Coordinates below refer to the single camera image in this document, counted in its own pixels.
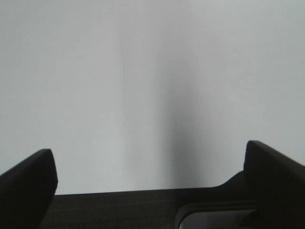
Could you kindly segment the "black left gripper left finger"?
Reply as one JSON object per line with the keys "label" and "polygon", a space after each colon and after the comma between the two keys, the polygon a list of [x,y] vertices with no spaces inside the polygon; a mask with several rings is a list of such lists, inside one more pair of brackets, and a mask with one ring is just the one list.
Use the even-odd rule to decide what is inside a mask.
{"label": "black left gripper left finger", "polygon": [[0,176],[0,227],[37,229],[58,186],[53,153],[42,149]]}

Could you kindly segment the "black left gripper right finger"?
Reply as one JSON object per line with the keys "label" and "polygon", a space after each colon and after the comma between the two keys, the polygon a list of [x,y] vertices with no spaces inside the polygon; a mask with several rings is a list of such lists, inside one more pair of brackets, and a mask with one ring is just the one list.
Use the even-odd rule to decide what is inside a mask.
{"label": "black left gripper right finger", "polygon": [[256,229],[305,227],[305,167],[267,144],[247,143],[244,177],[256,200],[245,226]]}

